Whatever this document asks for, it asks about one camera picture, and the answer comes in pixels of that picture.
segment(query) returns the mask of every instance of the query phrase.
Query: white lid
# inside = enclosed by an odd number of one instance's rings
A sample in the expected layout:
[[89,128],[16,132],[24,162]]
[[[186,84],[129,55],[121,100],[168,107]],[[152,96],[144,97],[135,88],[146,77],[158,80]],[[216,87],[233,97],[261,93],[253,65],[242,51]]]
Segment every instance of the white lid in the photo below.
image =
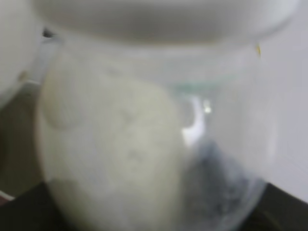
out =
[[143,42],[247,40],[274,30],[299,0],[32,0],[61,29]]

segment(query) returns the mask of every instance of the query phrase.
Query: white wall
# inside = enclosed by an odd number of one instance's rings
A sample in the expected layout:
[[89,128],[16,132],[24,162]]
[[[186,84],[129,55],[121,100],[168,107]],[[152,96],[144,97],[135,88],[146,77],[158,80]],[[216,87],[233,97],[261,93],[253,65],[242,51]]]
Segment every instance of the white wall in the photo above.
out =
[[270,181],[308,202],[308,1],[282,32],[261,43],[265,75],[278,90],[281,130]]

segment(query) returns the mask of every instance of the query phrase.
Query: glass jar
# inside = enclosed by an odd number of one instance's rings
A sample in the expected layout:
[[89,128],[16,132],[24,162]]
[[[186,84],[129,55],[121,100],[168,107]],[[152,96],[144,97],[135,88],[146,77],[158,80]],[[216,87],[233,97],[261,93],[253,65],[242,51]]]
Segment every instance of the glass jar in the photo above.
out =
[[80,230],[229,231],[275,147],[255,47],[66,41],[37,110],[39,157]]

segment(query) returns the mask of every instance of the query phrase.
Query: white substance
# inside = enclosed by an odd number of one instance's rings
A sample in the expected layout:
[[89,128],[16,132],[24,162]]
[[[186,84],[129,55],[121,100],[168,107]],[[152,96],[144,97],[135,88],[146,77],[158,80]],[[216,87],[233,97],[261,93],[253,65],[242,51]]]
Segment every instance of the white substance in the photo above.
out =
[[105,61],[88,69],[63,52],[48,73],[38,111],[46,180],[80,229],[171,231],[184,151],[177,110],[162,88]]
[[29,68],[39,44],[38,32],[26,0],[0,0],[0,94]]

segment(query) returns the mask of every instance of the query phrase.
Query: dark surface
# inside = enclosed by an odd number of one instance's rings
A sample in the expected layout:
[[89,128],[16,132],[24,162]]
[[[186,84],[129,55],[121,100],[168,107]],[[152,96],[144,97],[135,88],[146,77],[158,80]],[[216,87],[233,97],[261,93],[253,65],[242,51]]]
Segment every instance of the dark surface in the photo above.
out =
[[[45,184],[0,207],[3,231],[72,231]],[[241,231],[308,231],[308,205],[269,185]]]
[[224,230],[255,200],[249,195],[260,196],[264,181],[252,177],[213,141],[199,145],[195,153],[197,158],[184,174],[181,225],[186,231]]

